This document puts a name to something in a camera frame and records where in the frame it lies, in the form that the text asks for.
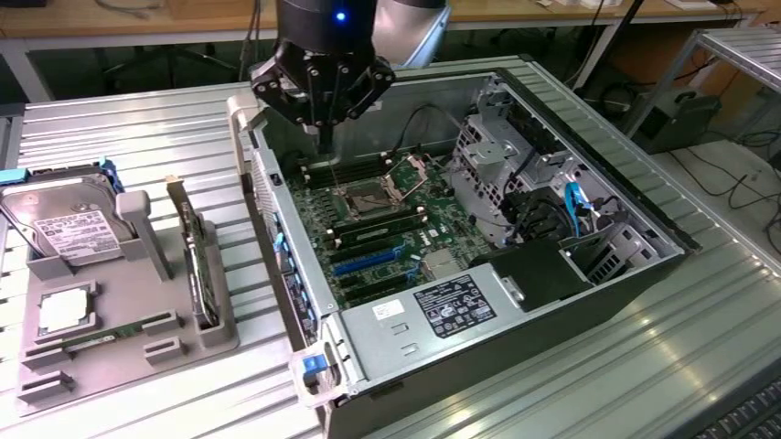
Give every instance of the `white label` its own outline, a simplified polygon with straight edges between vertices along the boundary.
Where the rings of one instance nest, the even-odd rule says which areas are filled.
[[[420,232],[419,238],[423,240],[423,245],[425,245],[425,246],[431,245],[431,241],[428,241],[428,237],[425,236],[425,233]]]
[[[401,306],[399,299],[391,300],[389,302],[385,302],[384,304],[377,305],[371,309],[375,312],[376,320],[392,317],[396,314],[401,314],[404,311],[404,307]]]
[[[40,303],[37,325],[48,332],[78,324],[86,316],[86,293],[80,288],[61,291],[44,298]]]
[[[117,237],[100,210],[41,219],[34,222],[34,225],[50,247],[66,261],[110,252],[120,247]]]
[[[381,110],[381,101],[373,101],[365,109],[365,112],[377,112],[379,110]]]

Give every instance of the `motherboard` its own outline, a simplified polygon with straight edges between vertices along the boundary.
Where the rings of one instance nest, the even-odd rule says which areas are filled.
[[[489,243],[427,155],[301,168],[291,193],[333,296],[349,308],[457,273]]]

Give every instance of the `hard drive holder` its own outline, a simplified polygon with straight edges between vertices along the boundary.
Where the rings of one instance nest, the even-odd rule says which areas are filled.
[[[237,346],[214,226],[202,220],[205,265],[220,322],[213,327],[200,328],[192,316],[181,230],[154,231],[149,209],[146,192],[125,192],[116,196],[117,215],[133,227],[134,238],[118,242],[121,257],[113,260],[73,267],[60,256],[36,258],[34,253],[28,252],[30,276],[17,386],[21,415]],[[84,285],[90,291],[86,316],[74,326],[41,335],[42,297]]]

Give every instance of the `power supply label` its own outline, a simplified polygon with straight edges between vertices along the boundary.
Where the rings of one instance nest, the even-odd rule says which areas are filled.
[[[415,300],[439,338],[496,317],[469,274],[417,291]]]
[[[33,223],[62,259],[66,261],[118,249],[120,244],[100,210]]]

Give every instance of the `wooden table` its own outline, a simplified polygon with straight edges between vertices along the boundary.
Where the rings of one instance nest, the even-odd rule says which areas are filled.
[[[606,26],[575,85],[584,82],[603,53],[631,0],[606,7],[595,24]],[[759,0],[738,0],[744,26],[763,10]],[[539,6],[532,0],[449,0],[449,30],[489,28],[586,26],[594,9],[554,3]],[[646,0],[632,23],[707,21],[723,18],[720,9],[683,11],[663,0]],[[262,0],[260,38],[276,37],[275,0]],[[28,58],[34,50],[106,48],[161,44],[237,41],[246,33],[248,17],[176,20],[166,9],[149,11],[149,19],[100,8],[93,0],[49,0],[45,8],[0,8],[0,53],[30,102],[50,100],[46,85]]]

